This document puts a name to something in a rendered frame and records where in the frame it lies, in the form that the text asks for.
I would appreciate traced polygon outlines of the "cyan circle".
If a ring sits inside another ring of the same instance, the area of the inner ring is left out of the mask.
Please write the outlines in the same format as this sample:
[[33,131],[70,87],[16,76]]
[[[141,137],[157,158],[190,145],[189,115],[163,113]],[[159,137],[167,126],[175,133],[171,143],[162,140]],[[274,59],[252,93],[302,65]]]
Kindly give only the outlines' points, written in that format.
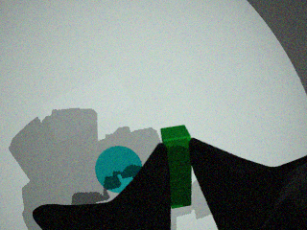
[[142,169],[141,158],[128,147],[115,146],[104,149],[97,157],[96,176],[108,191],[122,193],[123,189]]

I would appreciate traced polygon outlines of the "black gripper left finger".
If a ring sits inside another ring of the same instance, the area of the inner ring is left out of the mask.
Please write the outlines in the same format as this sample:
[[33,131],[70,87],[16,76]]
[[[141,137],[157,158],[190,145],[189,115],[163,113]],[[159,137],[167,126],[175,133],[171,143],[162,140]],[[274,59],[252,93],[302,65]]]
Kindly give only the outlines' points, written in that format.
[[168,151],[157,143],[130,184],[108,203],[42,204],[32,211],[42,230],[172,230]]

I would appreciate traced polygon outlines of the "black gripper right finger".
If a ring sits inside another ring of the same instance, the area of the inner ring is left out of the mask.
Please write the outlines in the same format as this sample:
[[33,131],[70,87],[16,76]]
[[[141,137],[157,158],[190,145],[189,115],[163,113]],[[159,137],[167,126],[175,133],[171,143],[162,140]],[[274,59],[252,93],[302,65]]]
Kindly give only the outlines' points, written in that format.
[[189,158],[219,230],[266,230],[281,203],[307,185],[307,156],[266,166],[191,138]]

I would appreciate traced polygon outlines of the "green rectangular post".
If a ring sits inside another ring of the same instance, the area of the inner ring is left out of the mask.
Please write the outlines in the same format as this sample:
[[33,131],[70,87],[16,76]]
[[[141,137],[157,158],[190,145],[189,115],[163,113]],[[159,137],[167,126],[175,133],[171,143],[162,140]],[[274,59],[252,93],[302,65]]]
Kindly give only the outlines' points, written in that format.
[[188,127],[172,126],[160,130],[162,145],[168,151],[170,169],[170,207],[192,206],[192,165],[189,158],[191,135]]

